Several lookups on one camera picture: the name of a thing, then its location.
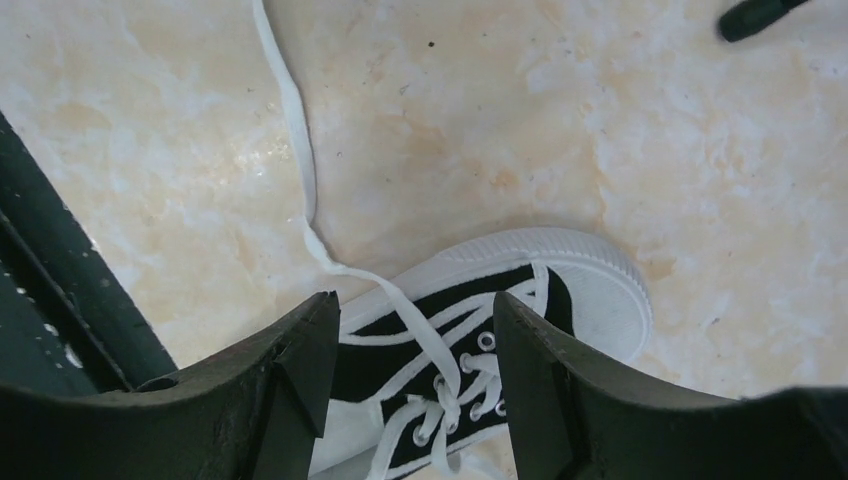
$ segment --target black and white sneaker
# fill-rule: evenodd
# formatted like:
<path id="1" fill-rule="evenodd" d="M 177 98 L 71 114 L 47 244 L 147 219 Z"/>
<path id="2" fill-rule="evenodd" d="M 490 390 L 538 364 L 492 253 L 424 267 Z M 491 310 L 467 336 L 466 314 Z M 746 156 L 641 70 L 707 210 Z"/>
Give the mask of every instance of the black and white sneaker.
<path id="1" fill-rule="evenodd" d="M 651 332 L 635 266 L 606 241 L 573 230 L 488 235 L 391 283 L 438 336 L 416 340 L 380 288 L 342 306 L 325 437 L 315 444 L 310 472 L 323 472 L 316 478 L 395 479 L 430 463 L 453 471 L 452 453 L 506 430 L 492 324 L 498 291 L 624 362 L 641 353 Z M 453 391 L 444 375 L 451 364 Z"/>

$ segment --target shoelace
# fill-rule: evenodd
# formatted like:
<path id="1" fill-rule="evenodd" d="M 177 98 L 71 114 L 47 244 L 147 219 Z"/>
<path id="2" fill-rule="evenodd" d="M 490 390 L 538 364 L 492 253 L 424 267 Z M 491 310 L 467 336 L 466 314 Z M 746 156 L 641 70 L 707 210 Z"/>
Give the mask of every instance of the shoelace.
<path id="1" fill-rule="evenodd" d="M 428 437 L 434 432 L 436 434 L 431 453 L 431 460 L 436 468 L 443 473 L 454 474 L 461 468 L 461 458 L 472 458 L 472 461 L 468 463 L 475 470 L 490 476 L 493 480 L 505 479 L 493 466 L 481 458 L 459 455 L 449 459 L 447 454 L 448 431 L 455 429 L 458 425 L 461 401 L 473 393 L 472 388 L 477 390 L 477 394 L 472 396 L 471 399 L 483 391 L 486 392 L 484 405 L 479 407 L 478 411 L 485 413 L 485 408 L 489 408 L 488 411 L 491 411 L 497 406 L 497 400 L 495 400 L 494 405 L 489 405 L 492 403 L 492 398 L 497 399 L 500 396 L 501 383 L 497 371 L 497 359 L 494 358 L 494 355 L 476 356 L 471 357 L 470 365 L 466 362 L 468 368 L 479 369 L 481 373 L 465 394 L 461 396 L 459 391 L 460 366 L 454 360 L 450 348 L 438 331 L 421 311 L 406 298 L 403 291 L 375 273 L 349 267 L 334 261 L 330 257 L 326 246 L 312 227 L 317 205 L 316 174 L 303 100 L 277 46 L 263 0 L 253 0 L 253 19 L 265 58 L 280 88 L 281 106 L 289 131 L 289 142 L 300 170 L 304 193 L 303 240 L 307 250 L 321 264 L 323 270 L 329 274 L 348 275 L 377 283 L 386 292 L 409 333 L 412 334 L 412 337 L 421 346 L 422 351 L 440 372 L 440 376 L 437 377 L 438 381 L 434 382 L 438 403 L 427 402 L 423 399 L 410 399 L 410 402 L 399 409 L 386 423 L 383 439 L 387 440 L 381 440 L 377 447 L 368 480 L 383 480 L 386 478 L 389 462 L 397 445 L 397 438 L 403 432 L 403 427 L 421 415 L 424 415 L 424 423 L 418 434 L 422 438 L 425 434 Z"/>

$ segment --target marble surface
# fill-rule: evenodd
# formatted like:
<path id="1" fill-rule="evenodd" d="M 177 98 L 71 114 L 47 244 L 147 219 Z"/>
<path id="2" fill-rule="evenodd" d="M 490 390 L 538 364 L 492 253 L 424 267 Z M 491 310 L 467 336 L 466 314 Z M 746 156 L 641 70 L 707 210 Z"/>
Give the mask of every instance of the marble surface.
<path id="1" fill-rule="evenodd" d="M 848 5 L 733 47 L 729 6 L 270 0 L 334 255 L 392 276 L 505 228 L 594 232 L 649 284 L 638 368 L 848 382 Z M 0 109 L 179 365 L 371 288 L 301 243 L 249 1 L 10 0 L 0 41 Z M 481 448 L 510 471 L 508 440 Z"/>

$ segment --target white rubber sole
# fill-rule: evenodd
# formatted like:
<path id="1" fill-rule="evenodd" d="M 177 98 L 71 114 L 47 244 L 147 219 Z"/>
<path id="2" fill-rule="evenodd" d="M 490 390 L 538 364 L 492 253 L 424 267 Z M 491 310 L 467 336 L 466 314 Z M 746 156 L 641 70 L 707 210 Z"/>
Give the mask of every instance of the white rubber sole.
<path id="1" fill-rule="evenodd" d="M 631 311 L 618 312 L 628 317 L 626 332 L 616 332 L 616 322 L 606 326 L 586 325 L 581 323 L 580 318 L 575 318 L 575 336 L 623 362 L 631 362 L 642 353 L 653 328 L 653 310 L 648 290 L 627 255 L 595 235 L 565 228 L 524 228 L 493 233 L 444 250 L 393 278 L 392 282 L 408 298 L 417 300 L 453 285 L 526 265 L 528 260 L 557 271 L 569 291 L 572 290 L 569 277 L 585 272 L 609 283 L 609 286 L 599 284 L 601 288 L 615 290 L 616 295 L 629 297 L 630 305 L 624 308 Z M 598 297 L 603 296 L 603 292 L 599 292 Z M 392 310 L 391 302 L 380 288 L 346 303 L 341 312 L 342 341 L 345 334 L 362 328 Z M 604 322 L 606 317 L 593 321 Z M 602 335 L 622 334 L 628 337 L 625 339 L 627 345 L 615 348 L 609 346 L 609 340 L 614 339 L 599 338 Z"/>

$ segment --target black object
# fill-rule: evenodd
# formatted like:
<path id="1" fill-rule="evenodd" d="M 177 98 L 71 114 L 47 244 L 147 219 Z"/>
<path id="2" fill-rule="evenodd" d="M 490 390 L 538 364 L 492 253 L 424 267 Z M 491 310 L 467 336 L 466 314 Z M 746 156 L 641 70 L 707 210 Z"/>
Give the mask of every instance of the black object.
<path id="1" fill-rule="evenodd" d="M 336 295 L 316 294 L 135 393 L 65 398 L 0 384 L 3 478 L 305 480 L 338 334 Z"/>
<path id="2" fill-rule="evenodd" d="M 719 34 L 728 42 L 756 35 L 807 0 L 744 0 L 718 21 Z"/>
<path id="3" fill-rule="evenodd" d="M 848 389 L 735 401 L 643 374 L 495 298 L 518 477 L 848 478 Z"/>
<path id="4" fill-rule="evenodd" d="M 0 357 L 0 381 L 23 381 L 40 390 L 52 385 L 45 393 L 80 395 L 135 388 L 177 369 L 2 114 L 0 223 L 5 266 L 0 275 L 8 280 L 0 279 L 0 326 L 19 329 L 14 336 L 0 335 L 0 351 L 25 354 Z M 12 317 L 6 308 L 19 291 L 29 306 L 17 299 Z M 58 339 L 49 339 L 45 324 L 56 329 Z M 42 340 L 35 338 L 38 333 L 45 334 Z M 31 345 L 25 348 L 21 340 Z M 79 355 L 83 370 L 64 363 L 66 345 Z M 37 367 L 46 365 L 53 368 Z"/>

